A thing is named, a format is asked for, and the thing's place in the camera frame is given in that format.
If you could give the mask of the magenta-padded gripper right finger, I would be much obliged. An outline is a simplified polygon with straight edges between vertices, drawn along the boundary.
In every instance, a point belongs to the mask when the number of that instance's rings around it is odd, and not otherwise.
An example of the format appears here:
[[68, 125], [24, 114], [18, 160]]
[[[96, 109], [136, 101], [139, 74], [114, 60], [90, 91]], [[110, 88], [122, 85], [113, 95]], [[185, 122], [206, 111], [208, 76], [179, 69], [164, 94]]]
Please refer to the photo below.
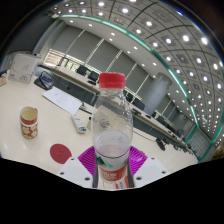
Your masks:
[[128, 183], [140, 188], [168, 175], [166, 168], [155, 157], [147, 157], [135, 147], [130, 148]]

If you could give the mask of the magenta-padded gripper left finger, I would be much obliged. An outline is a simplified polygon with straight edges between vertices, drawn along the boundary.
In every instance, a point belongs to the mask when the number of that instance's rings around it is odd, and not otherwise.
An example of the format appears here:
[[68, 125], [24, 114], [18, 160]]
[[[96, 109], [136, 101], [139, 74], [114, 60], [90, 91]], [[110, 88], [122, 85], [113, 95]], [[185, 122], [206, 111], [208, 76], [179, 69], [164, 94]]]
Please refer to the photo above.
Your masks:
[[77, 158], [70, 157], [57, 175], [81, 187], [96, 188], [98, 174], [94, 147], [89, 147]]

